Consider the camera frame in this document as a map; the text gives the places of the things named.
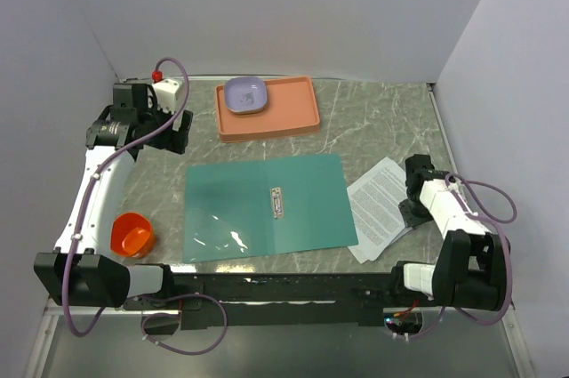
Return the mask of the teal green file folder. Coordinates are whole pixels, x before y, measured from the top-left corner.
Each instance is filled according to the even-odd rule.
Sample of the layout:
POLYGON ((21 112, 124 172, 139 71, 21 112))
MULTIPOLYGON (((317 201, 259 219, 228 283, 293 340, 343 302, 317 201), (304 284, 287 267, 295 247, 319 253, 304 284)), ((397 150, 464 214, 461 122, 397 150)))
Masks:
POLYGON ((337 155, 191 166, 184 210, 185 263, 357 244, 337 155), (274 187, 283 195, 284 216, 278 220, 270 201, 274 187))

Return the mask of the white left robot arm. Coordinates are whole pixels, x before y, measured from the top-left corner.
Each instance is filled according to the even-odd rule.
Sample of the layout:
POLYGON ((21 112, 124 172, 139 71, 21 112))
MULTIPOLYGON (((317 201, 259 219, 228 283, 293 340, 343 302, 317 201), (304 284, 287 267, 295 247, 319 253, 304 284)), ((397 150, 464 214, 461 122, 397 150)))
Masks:
POLYGON ((161 265, 127 267, 114 261, 111 230, 139 151, 146 146, 184 153, 193 114, 183 100, 188 86, 117 83, 112 102, 86 132, 84 175, 68 222, 49 253, 38 253, 34 272, 61 306, 120 307, 134 296, 169 307, 176 286, 161 265))

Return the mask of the white printed paper sheets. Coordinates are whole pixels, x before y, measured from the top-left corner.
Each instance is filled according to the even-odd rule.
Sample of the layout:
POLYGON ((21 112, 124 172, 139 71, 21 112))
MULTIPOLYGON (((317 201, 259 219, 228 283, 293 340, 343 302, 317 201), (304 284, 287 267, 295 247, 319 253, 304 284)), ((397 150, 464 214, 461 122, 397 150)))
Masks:
POLYGON ((383 158, 348 186, 348 196, 357 232, 349 250, 359 263, 377 260, 411 230, 399 211, 406 199, 405 172, 394 160, 383 158))

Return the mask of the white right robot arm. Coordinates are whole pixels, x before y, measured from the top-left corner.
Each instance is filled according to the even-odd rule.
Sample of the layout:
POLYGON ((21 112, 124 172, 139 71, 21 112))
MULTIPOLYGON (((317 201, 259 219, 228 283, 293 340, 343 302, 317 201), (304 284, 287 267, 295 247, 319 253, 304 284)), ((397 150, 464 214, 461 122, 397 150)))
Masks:
POLYGON ((509 302, 509 244, 467 205, 458 178, 437 170, 429 155, 405 160, 406 198, 398 205, 407 228, 434 222, 443 238, 433 264, 400 261, 392 270, 389 297, 408 305, 418 296, 439 306, 498 311, 509 302))

